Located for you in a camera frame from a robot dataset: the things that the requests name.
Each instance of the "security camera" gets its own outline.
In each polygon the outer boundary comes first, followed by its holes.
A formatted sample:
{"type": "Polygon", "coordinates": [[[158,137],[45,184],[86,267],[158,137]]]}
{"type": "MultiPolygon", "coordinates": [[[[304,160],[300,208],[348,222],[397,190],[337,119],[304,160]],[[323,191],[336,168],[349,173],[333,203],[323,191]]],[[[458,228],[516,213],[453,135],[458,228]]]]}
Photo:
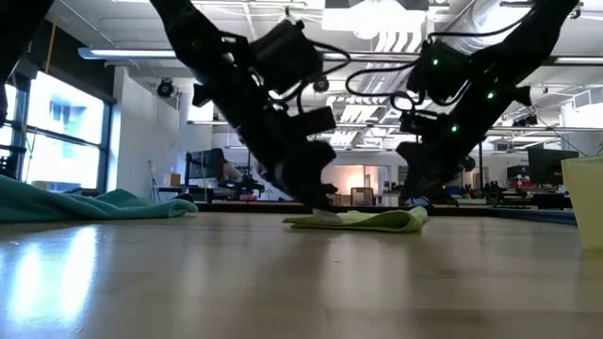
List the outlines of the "security camera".
{"type": "Polygon", "coordinates": [[[173,79],[161,79],[161,84],[157,87],[157,95],[161,98],[171,98],[175,94],[176,90],[173,87],[173,79]]]}
{"type": "Polygon", "coordinates": [[[327,77],[323,75],[320,77],[320,80],[314,83],[312,88],[316,93],[324,93],[329,90],[329,80],[327,80],[327,77]]]}

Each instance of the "cable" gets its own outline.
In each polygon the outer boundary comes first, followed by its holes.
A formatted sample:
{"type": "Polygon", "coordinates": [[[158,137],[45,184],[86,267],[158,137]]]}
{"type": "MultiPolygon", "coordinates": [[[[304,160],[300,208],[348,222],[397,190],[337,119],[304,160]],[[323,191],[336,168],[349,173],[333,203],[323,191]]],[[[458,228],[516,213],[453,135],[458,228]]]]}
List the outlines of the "cable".
{"type": "MultiPolygon", "coordinates": [[[[339,71],[339,70],[343,69],[344,67],[350,65],[350,63],[351,63],[351,56],[345,50],[343,50],[341,48],[337,48],[337,47],[332,46],[332,45],[327,44],[327,43],[322,43],[322,42],[313,41],[313,40],[310,40],[310,42],[315,47],[326,49],[326,50],[334,52],[334,53],[338,53],[338,54],[342,55],[346,59],[345,61],[343,61],[339,65],[333,66],[332,68],[328,69],[327,71],[324,71],[321,74],[321,76],[326,76],[328,74],[331,74],[333,72],[339,71]]],[[[291,93],[287,94],[284,98],[277,99],[276,101],[278,103],[285,103],[286,104],[291,99],[296,98],[296,105],[298,107],[298,111],[300,112],[300,114],[302,114],[303,113],[302,93],[303,93],[303,90],[305,88],[307,88],[309,85],[310,85],[310,83],[308,83],[307,81],[301,81],[300,84],[295,88],[295,90],[293,90],[291,93]]]]}
{"type": "Polygon", "coordinates": [[[31,168],[31,160],[34,158],[34,150],[36,149],[36,136],[38,135],[38,127],[34,128],[34,139],[29,144],[29,140],[27,139],[27,133],[25,133],[25,144],[27,146],[27,150],[29,151],[29,161],[27,161],[27,171],[25,172],[25,182],[29,179],[29,169],[31,168]]]}
{"type": "Polygon", "coordinates": [[[584,155],[584,156],[588,156],[588,154],[586,154],[585,152],[581,151],[578,147],[572,145],[567,139],[565,139],[564,137],[562,137],[561,134],[559,134],[559,132],[555,131],[554,128],[552,128],[551,126],[547,125],[545,121],[542,120],[542,118],[540,118],[539,116],[536,115],[536,118],[538,119],[538,121],[540,121],[541,124],[543,124],[546,128],[550,129],[551,131],[553,131],[553,133],[555,135],[557,135],[557,137],[559,137],[561,140],[565,141],[565,143],[567,143],[570,147],[572,147],[573,149],[575,149],[576,151],[578,151],[578,153],[584,155]]]}
{"type": "Polygon", "coordinates": [[[517,20],[516,22],[505,26],[503,28],[500,28],[499,30],[496,31],[492,31],[492,32],[485,32],[485,33],[471,33],[471,32],[432,32],[430,34],[427,35],[427,40],[432,40],[433,37],[468,37],[468,38],[487,38],[487,37],[493,37],[496,36],[498,34],[502,34],[510,29],[513,29],[514,27],[516,27],[519,24],[522,24],[524,21],[526,21],[526,19],[528,19],[534,12],[535,10],[538,8],[538,5],[534,6],[532,9],[530,9],[530,11],[524,15],[523,17],[521,17],[521,19],[517,20]]]}
{"type": "Polygon", "coordinates": [[[301,86],[301,91],[300,91],[300,94],[298,94],[298,96],[297,96],[297,98],[296,98],[296,100],[295,100],[295,104],[296,104],[296,105],[297,105],[297,107],[298,107],[298,113],[300,113],[300,114],[305,113],[305,112],[303,111],[303,105],[302,105],[302,93],[303,93],[303,90],[304,90],[305,88],[307,88],[307,87],[308,87],[308,85],[310,85],[310,84],[309,84],[309,83],[307,83],[307,82],[302,82],[302,83],[301,83],[301,85],[300,85],[300,86],[301,86]]]}
{"type": "Polygon", "coordinates": [[[403,90],[397,90],[397,91],[393,91],[393,92],[382,92],[382,93],[364,93],[364,92],[359,92],[357,90],[354,90],[350,87],[350,82],[353,78],[362,75],[362,74],[368,74],[368,73],[391,73],[391,72],[400,72],[400,71],[404,71],[406,69],[409,69],[411,67],[414,67],[416,65],[417,61],[413,61],[409,64],[403,65],[403,66],[398,66],[398,67],[385,67],[385,68],[381,68],[381,69],[366,69],[366,70],[360,70],[360,71],[356,71],[354,73],[352,73],[348,79],[346,79],[346,90],[352,94],[352,95],[356,95],[359,97],[388,97],[389,98],[389,103],[392,105],[392,107],[394,107],[397,110],[403,111],[404,109],[398,107],[396,105],[396,99],[397,98],[404,98],[406,100],[408,100],[411,105],[412,105],[412,111],[415,111],[415,107],[417,105],[421,105],[423,100],[419,99],[419,102],[416,102],[415,99],[413,99],[413,97],[408,94],[408,92],[403,91],[403,90]]]}
{"type": "Polygon", "coordinates": [[[322,42],[318,42],[318,41],[313,41],[310,40],[310,42],[312,42],[313,45],[315,45],[316,47],[322,48],[322,49],[326,49],[328,51],[334,52],[334,53],[338,53],[342,56],[344,56],[344,58],[346,59],[346,61],[342,62],[341,64],[337,65],[337,66],[333,66],[332,68],[328,69],[327,71],[323,72],[322,75],[329,75],[335,71],[339,71],[342,68],[350,65],[351,63],[351,56],[350,53],[342,50],[341,48],[332,46],[330,44],[326,44],[326,43],[322,43],[322,42]]]}

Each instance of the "computer monitor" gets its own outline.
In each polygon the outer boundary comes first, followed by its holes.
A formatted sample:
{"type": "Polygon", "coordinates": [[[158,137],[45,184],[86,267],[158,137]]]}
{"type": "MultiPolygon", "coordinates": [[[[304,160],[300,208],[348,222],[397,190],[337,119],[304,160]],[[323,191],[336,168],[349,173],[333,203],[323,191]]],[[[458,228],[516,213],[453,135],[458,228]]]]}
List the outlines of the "computer monitor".
{"type": "Polygon", "coordinates": [[[578,152],[528,149],[530,180],[536,185],[562,185],[562,160],[576,157],[578,152]]]}
{"type": "Polygon", "coordinates": [[[218,178],[223,158],[222,149],[188,153],[188,179],[218,178]]]}

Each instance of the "teal towel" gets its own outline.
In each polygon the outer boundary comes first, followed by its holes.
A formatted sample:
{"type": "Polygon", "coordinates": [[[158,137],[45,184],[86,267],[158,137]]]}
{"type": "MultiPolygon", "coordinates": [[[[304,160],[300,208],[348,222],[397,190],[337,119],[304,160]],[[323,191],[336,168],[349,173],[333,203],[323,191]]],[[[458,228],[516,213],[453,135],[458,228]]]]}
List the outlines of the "teal towel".
{"type": "Polygon", "coordinates": [[[174,218],[186,212],[197,212],[197,206],[151,202],[122,189],[98,198],[57,194],[0,175],[0,223],[174,218]]]}

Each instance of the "window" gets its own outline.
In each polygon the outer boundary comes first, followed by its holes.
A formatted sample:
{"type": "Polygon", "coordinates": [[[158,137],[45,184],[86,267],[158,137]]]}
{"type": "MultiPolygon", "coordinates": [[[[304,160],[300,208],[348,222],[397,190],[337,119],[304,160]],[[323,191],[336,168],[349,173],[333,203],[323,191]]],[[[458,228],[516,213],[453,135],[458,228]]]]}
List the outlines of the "window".
{"type": "Polygon", "coordinates": [[[100,144],[104,115],[102,100],[45,73],[31,82],[29,126],[100,144]]]}
{"type": "MultiPolygon", "coordinates": [[[[0,145],[8,146],[12,141],[12,128],[4,126],[0,128],[0,145]]],[[[0,156],[9,156],[10,152],[6,150],[0,150],[0,156]]]]}
{"type": "Polygon", "coordinates": [[[5,85],[5,89],[7,91],[7,99],[8,99],[8,120],[15,120],[15,102],[17,101],[17,89],[11,85],[5,85]]]}
{"type": "Polygon", "coordinates": [[[27,133],[27,140],[33,152],[28,151],[25,154],[22,180],[29,184],[34,181],[53,183],[50,188],[58,191],[74,186],[96,188],[100,152],[98,148],[33,133],[27,133]]]}

